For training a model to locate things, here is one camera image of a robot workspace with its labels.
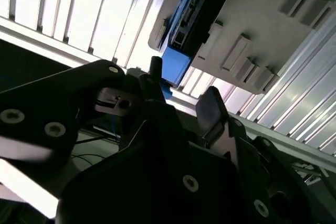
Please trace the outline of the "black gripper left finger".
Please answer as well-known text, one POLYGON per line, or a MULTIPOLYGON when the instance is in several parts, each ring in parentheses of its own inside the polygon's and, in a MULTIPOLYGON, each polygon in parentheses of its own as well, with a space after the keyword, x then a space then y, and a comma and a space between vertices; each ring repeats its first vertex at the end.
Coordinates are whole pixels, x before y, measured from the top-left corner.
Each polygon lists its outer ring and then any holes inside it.
POLYGON ((1 183, 38 208, 58 208, 78 131, 101 114, 121 118, 123 148, 145 140, 187 140, 157 75, 125 74, 99 60, 1 93, 1 183))

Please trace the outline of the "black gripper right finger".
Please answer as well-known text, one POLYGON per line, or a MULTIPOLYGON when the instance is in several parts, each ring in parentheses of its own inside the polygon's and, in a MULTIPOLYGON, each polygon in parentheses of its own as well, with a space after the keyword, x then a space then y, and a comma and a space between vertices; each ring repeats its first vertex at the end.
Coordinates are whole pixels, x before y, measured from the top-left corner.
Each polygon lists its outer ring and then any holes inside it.
POLYGON ((244 220, 249 223, 323 223, 318 202, 274 144, 248 137, 229 115, 219 90, 209 87, 196 104, 205 146, 235 165, 244 220))

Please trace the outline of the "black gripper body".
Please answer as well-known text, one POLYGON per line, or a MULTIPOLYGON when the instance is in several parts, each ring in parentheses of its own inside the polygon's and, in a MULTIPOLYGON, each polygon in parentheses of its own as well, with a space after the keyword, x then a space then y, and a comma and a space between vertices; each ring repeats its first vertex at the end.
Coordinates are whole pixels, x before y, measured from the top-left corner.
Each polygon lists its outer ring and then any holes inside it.
POLYGON ((65 188, 56 223, 238 223, 253 207, 241 172, 253 148, 220 157, 187 140, 145 140, 84 170, 65 188))

